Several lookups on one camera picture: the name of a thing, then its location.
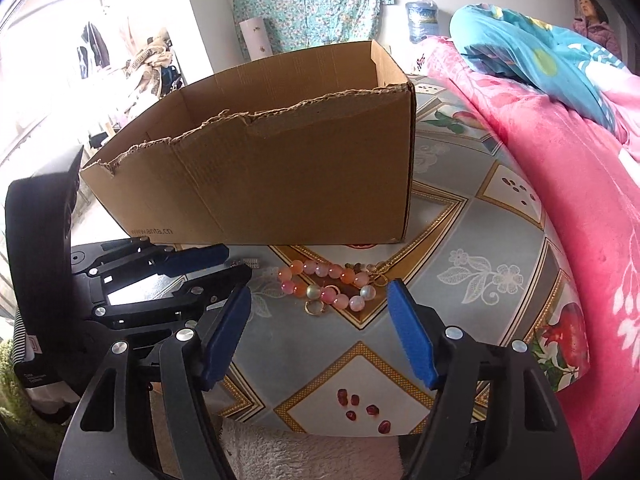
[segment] metal screw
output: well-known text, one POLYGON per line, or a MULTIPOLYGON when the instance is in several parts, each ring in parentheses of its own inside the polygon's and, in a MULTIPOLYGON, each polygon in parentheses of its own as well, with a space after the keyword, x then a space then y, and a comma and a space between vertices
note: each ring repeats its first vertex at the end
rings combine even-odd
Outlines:
POLYGON ((183 328, 182 330, 178 330, 175 335, 175 338, 178 341, 188 341, 193 337, 193 330, 191 328, 183 328))
POLYGON ((128 347, 129 345, 126 343, 126 341, 116 341, 113 346, 111 346, 111 351, 114 354, 118 355, 126 352, 128 347))
POLYGON ((458 340, 462 339, 462 336, 465 334, 457 326, 447 326, 447 329, 444 331, 444 335, 449 339, 458 340))
POLYGON ((513 348, 516 352, 519 352, 521 354, 524 354, 524 352, 526 352, 529 349, 529 347, 527 347, 527 344, 524 341, 520 341, 519 339, 516 339, 516 341, 511 342, 511 348, 513 348))

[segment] woman in poster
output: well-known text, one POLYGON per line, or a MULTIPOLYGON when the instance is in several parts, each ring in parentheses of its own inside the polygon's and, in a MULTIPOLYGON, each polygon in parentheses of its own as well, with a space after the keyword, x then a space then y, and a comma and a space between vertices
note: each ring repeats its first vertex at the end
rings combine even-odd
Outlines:
POLYGON ((609 17, 597 0, 580 0, 582 17, 574 21, 574 31, 603 46, 622 60, 618 40, 609 26, 609 17))

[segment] white paper roll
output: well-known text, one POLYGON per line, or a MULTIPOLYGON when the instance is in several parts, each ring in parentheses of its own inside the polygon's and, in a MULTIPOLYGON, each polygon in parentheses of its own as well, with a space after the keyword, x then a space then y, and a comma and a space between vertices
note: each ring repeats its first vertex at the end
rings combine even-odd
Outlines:
POLYGON ((262 18, 250 18, 240 22, 240 30, 242 30, 251 61, 273 55, 262 18))

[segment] white fluffy rug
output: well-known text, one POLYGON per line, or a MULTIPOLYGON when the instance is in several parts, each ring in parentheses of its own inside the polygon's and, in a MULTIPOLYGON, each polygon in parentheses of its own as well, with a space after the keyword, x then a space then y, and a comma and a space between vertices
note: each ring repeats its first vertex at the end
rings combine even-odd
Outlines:
MULTIPOLYGON (((165 473, 180 478, 168 434, 162 395, 151 405, 165 473)), ((339 438, 276 431, 222 419, 222 446, 238 480, 399 480, 398 439, 339 438)))

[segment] green knit fabric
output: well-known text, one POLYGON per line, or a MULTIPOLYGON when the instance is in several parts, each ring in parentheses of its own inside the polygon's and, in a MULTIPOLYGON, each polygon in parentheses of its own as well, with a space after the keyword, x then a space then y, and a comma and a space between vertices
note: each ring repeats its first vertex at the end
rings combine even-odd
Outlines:
POLYGON ((32 409, 11 364, 11 339, 0 342, 0 415, 16 443, 37 460, 55 462, 65 428, 42 420, 32 409))

